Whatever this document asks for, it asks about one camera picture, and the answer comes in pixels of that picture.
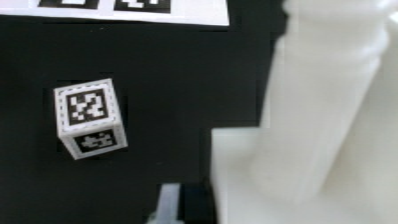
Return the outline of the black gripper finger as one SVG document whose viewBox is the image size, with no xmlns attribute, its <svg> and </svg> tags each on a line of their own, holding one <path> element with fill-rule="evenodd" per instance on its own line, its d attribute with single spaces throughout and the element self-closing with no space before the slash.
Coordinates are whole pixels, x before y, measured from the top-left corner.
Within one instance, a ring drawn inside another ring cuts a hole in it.
<svg viewBox="0 0 398 224">
<path fill-rule="evenodd" d="M 177 218 L 184 224 L 216 224 L 214 202 L 211 188 L 200 183 L 190 183 L 179 190 Z"/>
</svg>

